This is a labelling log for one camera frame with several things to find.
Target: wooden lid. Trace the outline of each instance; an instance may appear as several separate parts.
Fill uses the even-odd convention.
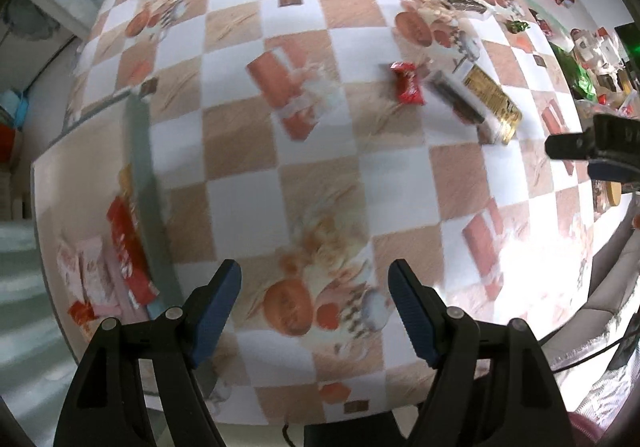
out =
[[[607,182],[607,198],[613,207],[620,205],[622,185],[618,182]]]

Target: table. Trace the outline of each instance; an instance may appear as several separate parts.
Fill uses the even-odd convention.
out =
[[[483,145],[434,94],[396,107],[390,62],[454,64],[446,19],[428,42],[396,26],[407,1],[102,7],[72,111],[157,77],[150,139],[180,285],[206,283],[225,257],[242,267],[212,359],[217,421],[319,423],[423,400],[433,371],[386,287],[398,257],[447,304],[521,316],[539,337],[586,300],[591,183],[545,157],[548,127],[580,122],[542,31],[530,15],[517,36],[496,16],[461,21],[524,114],[510,144]]]

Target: metal screw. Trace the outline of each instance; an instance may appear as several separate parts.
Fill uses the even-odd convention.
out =
[[[465,311],[457,306],[449,306],[447,308],[447,315],[452,319],[462,319],[465,316]]]
[[[102,321],[102,329],[105,331],[113,330],[116,327],[116,324],[118,324],[118,320],[113,317],[109,317]]]
[[[512,319],[511,325],[516,328],[519,332],[527,331],[527,323],[522,319]]]
[[[180,317],[182,317],[182,308],[178,306],[169,308],[166,312],[164,312],[164,316],[172,321],[175,321],[175,319],[179,319]]]

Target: red candy wrapper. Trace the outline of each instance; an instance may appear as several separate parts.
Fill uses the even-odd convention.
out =
[[[393,62],[391,71],[396,74],[396,97],[401,104],[424,105],[420,91],[420,81],[415,64],[411,62]]]
[[[139,304],[147,305],[158,297],[158,289],[148,276],[145,252],[131,221],[129,207],[116,196],[107,211],[111,239],[120,263],[124,282]]]
[[[94,309],[89,303],[76,301],[69,306],[66,312],[78,326],[83,326],[95,320]]]

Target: black clamp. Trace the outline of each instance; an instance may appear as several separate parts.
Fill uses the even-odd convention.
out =
[[[574,445],[559,389],[525,321],[500,326],[447,308],[403,259],[389,267],[388,284],[417,355],[438,370],[407,447]],[[125,326],[105,319],[66,395],[54,447],[155,447],[139,359],[153,362],[175,446],[224,447],[193,370],[213,353],[240,286],[240,267],[227,259],[182,308]],[[491,359],[491,368],[475,380],[478,359]]]

